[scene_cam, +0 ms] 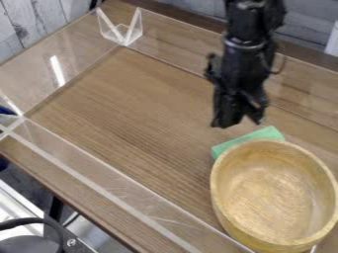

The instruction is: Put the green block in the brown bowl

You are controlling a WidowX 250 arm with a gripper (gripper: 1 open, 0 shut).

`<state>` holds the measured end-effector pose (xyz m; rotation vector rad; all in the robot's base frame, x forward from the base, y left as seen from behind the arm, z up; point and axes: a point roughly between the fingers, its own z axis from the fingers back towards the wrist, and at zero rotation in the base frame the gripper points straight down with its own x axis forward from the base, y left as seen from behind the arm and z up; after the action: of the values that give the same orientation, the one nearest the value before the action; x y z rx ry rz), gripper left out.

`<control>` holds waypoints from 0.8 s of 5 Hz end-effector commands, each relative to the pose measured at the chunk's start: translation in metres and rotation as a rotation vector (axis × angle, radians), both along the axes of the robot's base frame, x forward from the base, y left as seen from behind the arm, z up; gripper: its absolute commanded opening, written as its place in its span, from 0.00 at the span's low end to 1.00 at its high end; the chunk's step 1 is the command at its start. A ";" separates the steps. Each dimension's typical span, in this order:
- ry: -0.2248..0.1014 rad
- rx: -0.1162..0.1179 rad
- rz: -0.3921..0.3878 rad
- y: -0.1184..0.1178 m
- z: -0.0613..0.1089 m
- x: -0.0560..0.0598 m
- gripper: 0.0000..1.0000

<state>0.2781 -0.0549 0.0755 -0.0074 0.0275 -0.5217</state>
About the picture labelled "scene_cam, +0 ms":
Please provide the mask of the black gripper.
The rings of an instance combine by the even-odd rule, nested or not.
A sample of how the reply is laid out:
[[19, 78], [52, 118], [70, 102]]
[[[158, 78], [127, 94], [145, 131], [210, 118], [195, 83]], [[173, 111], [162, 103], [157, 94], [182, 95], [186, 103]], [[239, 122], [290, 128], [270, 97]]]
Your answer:
[[259, 125], [270, 105], [265, 82], [273, 74], [278, 45], [271, 38], [258, 42], [225, 38], [223, 42], [223, 54], [207, 55], [205, 69], [214, 85], [211, 126], [227, 128], [243, 119], [238, 95], [243, 96], [247, 117]]

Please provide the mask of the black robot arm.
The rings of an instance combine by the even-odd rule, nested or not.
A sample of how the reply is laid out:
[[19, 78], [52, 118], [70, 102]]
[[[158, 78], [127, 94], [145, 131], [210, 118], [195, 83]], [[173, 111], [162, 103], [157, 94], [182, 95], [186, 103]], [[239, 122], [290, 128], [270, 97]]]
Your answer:
[[223, 54], [207, 55], [205, 77], [214, 85], [211, 126], [227, 128], [245, 117], [259, 125], [270, 100], [265, 82], [274, 70], [274, 31], [284, 25], [284, 0], [223, 0], [227, 31]]

